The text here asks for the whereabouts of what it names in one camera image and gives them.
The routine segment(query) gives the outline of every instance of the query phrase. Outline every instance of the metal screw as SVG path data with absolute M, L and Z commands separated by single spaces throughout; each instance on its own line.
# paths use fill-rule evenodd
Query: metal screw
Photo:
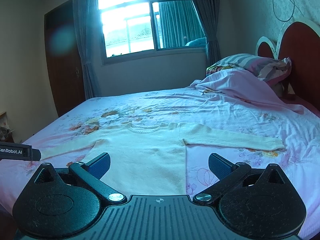
M 201 202 L 206 202 L 211 199 L 211 195 L 206 194 L 206 193 L 199 193 L 198 195 L 196 195 L 196 199 Z
M 108 196 L 108 199 L 110 199 L 113 202 L 117 202 L 117 201 L 123 200 L 124 199 L 124 195 L 122 195 L 120 193 L 113 193 L 113 194 L 110 194 Z

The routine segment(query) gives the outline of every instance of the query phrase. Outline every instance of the white sweater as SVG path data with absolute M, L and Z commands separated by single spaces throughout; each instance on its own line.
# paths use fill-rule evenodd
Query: white sweater
M 101 181 L 130 195 L 184 195 L 186 193 L 186 145 L 283 149 L 282 140 L 211 129 L 199 123 L 131 123 L 109 126 L 70 142 L 42 151 L 42 159 L 92 147 L 82 160 L 103 152 L 111 158 Z

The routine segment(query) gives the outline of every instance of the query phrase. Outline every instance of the gray curtain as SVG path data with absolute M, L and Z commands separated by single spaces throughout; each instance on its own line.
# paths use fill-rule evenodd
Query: gray curtain
M 204 37 L 190 1 L 160 2 L 159 15 L 164 48 L 183 47 Z
M 85 98 L 98 95 L 95 72 L 91 63 L 92 6 L 91 0 L 73 0 L 76 41 L 81 58 Z
M 192 2 L 206 36 L 207 64 L 211 66 L 221 60 L 219 43 L 216 36 L 220 0 L 192 0 Z

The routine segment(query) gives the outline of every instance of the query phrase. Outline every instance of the headboard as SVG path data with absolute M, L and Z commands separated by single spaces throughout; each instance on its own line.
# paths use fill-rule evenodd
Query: headboard
M 281 29 L 277 45 L 261 37 L 256 55 L 292 61 L 292 71 L 287 82 L 295 94 L 320 111 L 320 27 L 301 18 L 286 23 Z

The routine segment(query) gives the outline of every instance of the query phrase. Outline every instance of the striped pillow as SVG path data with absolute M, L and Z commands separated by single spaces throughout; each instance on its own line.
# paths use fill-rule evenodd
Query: striped pillow
M 219 69 L 217 67 L 228 66 L 236 69 L 248 70 L 257 78 L 265 81 L 269 86 L 274 86 L 288 77 L 291 73 L 291 60 L 289 58 L 278 60 L 251 54 L 236 54 L 226 57 L 207 68 L 206 76 L 216 72 L 217 70 L 225 69 Z

